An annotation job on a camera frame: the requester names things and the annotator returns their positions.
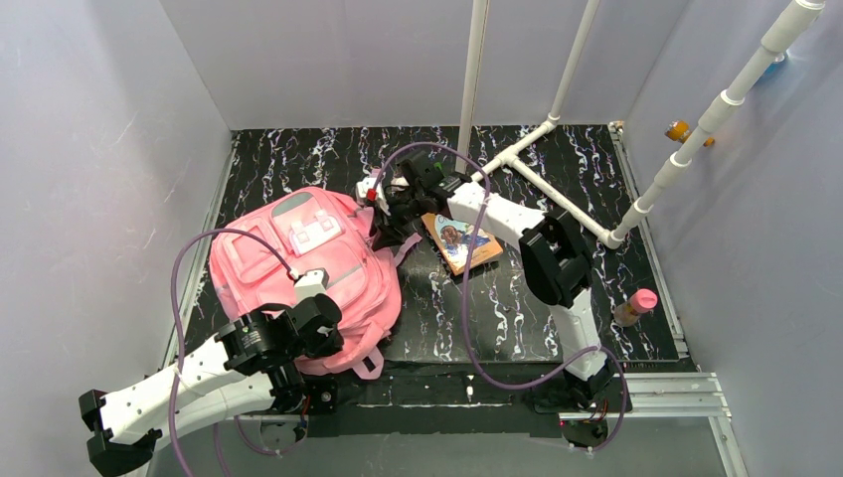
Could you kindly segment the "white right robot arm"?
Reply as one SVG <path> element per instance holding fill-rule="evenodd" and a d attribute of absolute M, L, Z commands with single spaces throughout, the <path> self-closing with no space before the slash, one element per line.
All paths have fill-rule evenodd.
<path fill-rule="evenodd" d="M 548 306 L 564 360 L 546 375 L 523 384 L 493 379 L 471 346 L 466 348 L 469 360 L 484 381 L 506 391 L 533 389 L 563 375 L 570 399 L 582 407 L 590 405 L 622 367 L 601 344 L 593 318 L 574 311 L 578 298 L 589 293 L 592 284 L 592 257 L 579 222 L 564 209 L 543 212 L 493 193 L 487 172 L 476 162 L 470 165 L 481 183 L 464 173 L 445 174 L 423 153 L 425 147 L 423 142 L 412 143 L 389 156 L 390 162 L 399 164 L 401 185 L 384 184 L 384 169 L 357 183 L 356 201 L 374 210 L 369 232 L 372 249 L 404 243 L 411 224 L 425 214 L 472 224 L 470 249 L 475 249 L 479 231 L 518 247 L 526 284 Z"/>

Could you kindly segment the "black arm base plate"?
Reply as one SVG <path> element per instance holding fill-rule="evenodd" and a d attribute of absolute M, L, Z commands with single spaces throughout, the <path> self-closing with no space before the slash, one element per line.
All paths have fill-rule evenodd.
<path fill-rule="evenodd" d="M 619 377 L 589 403 L 572 380 L 557 376 L 527 391 L 498 389 L 466 364 L 389 362 L 371 381 L 353 372 L 309 378 L 309 434 L 526 434 L 559 437 L 565 420 L 608 421 L 631 411 Z"/>

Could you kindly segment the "pink student backpack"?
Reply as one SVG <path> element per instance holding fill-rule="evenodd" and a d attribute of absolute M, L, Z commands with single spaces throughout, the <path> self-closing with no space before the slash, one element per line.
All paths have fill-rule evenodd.
<path fill-rule="evenodd" d="M 398 267 L 420 241 L 373 250 L 369 236 L 374 211 L 341 193 L 304 187 L 229 223 L 209 255 L 210 275 L 231 320 L 260 305 L 293 306 L 298 298 L 287 269 L 327 274 L 326 294 L 342 311 L 341 351 L 301 357 L 297 369 L 312 376 L 354 371 L 378 378 L 386 339 L 402 310 Z"/>

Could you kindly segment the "orange Othello book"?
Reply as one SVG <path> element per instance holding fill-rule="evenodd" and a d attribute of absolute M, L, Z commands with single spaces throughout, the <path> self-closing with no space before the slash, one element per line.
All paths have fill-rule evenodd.
<path fill-rule="evenodd" d="M 453 275 L 463 273 L 473 234 L 473 224 L 454 221 L 436 214 L 425 214 L 421 220 L 449 271 Z M 503 247 L 498 240 L 486 231 L 480 230 L 477 233 L 471 265 L 494 261 L 502 253 Z"/>

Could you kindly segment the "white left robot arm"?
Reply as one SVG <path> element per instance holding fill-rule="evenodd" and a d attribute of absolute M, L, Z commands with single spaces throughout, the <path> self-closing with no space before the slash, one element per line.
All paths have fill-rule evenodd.
<path fill-rule="evenodd" d="M 293 306 L 264 304 L 139 383 L 84 393 L 79 405 L 92 433 L 90 463 L 102 476 L 122 476 L 149 462 L 173 436 L 243 413 L 298 410 L 308 390 L 296 366 L 342 350 L 341 318 L 324 293 Z"/>

